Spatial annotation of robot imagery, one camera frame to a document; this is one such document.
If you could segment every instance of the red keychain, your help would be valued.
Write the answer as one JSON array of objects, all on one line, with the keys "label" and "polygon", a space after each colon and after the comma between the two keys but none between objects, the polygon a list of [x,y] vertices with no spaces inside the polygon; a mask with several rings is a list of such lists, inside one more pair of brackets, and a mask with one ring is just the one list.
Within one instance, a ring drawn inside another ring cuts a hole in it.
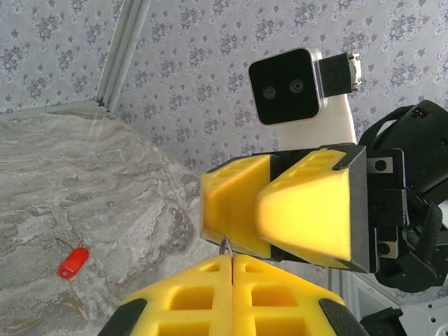
[{"label": "red keychain", "polygon": [[79,243],[70,243],[58,237],[56,237],[56,239],[70,245],[73,248],[73,251],[67,258],[65,258],[57,271],[61,278],[70,279],[78,273],[85,261],[89,258],[89,250],[81,246],[81,241],[79,241]]}]

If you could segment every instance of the metal key ring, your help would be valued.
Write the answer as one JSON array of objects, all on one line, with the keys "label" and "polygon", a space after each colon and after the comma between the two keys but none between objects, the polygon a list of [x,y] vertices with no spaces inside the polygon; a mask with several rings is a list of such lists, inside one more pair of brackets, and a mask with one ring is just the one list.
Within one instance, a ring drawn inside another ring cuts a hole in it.
[{"label": "metal key ring", "polygon": [[85,247],[85,244],[83,244],[83,242],[86,242],[86,240],[87,240],[86,238],[81,238],[78,247]]},{"label": "metal key ring", "polygon": [[230,243],[229,237],[224,236],[223,240],[221,240],[221,244],[219,244],[219,254],[225,254],[225,249],[229,251],[230,259],[233,262],[233,251],[232,245]]}]

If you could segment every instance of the black cable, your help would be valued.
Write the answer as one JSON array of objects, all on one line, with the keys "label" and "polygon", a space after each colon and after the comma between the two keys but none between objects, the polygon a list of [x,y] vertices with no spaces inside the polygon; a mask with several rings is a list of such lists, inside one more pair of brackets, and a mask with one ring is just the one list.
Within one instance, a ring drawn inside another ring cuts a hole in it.
[{"label": "black cable", "polygon": [[373,126],[371,126],[368,130],[364,132],[361,139],[359,140],[359,144],[364,145],[368,153],[373,151],[375,147],[375,142],[377,140],[377,135],[381,127],[388,121],[397,120],[403,117],[413,107],[414,105],[401,106],[397,108],[394,112],[378,120]]},{"label": "black cable", "polygon": [[433,256],[442,228],[442,210],[432,201],[428,201],[428,205],[429,208],[421,229],[419,243],[415,248],[415,255],[425,263]]}]

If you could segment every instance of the red key tag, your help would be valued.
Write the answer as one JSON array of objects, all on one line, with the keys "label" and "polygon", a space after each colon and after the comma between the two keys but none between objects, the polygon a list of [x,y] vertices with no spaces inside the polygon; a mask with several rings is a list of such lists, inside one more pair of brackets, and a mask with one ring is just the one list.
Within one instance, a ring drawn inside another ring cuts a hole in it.
[{"label": "red key tag", "polygon": [[89,258],[89,251],[83,247],[75,248],[59,266],[58,273],[64,279],[70,279],[78,273],[79,269]]}]

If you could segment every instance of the wall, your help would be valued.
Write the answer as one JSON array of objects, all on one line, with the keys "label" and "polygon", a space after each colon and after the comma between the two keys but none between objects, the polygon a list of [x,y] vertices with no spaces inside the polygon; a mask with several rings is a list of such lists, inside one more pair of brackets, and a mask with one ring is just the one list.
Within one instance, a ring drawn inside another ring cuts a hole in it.
[{"label": "wall", "polygon": [[200,173],[276,148],[256,120],[250,63],[298,46],[356,50],[360,134],[399,105],[448,107],[447,18],[447,1],[154,0],[114,112]]},{"label": "wall", "polygon": [[123,0],[1,0],[0,113],[94,99]]}]

